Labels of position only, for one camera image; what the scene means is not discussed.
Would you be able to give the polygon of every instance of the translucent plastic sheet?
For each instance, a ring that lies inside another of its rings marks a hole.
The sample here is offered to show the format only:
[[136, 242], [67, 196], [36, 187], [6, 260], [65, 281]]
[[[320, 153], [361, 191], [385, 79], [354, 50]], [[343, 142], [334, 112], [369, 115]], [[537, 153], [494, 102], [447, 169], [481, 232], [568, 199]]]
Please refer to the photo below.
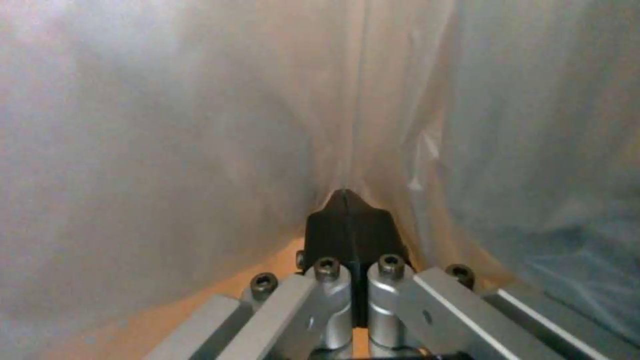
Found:
[[419, 263], [640, 342], [637, 1], [0, 6], [10, 357], [228, 277], [342, 187]]

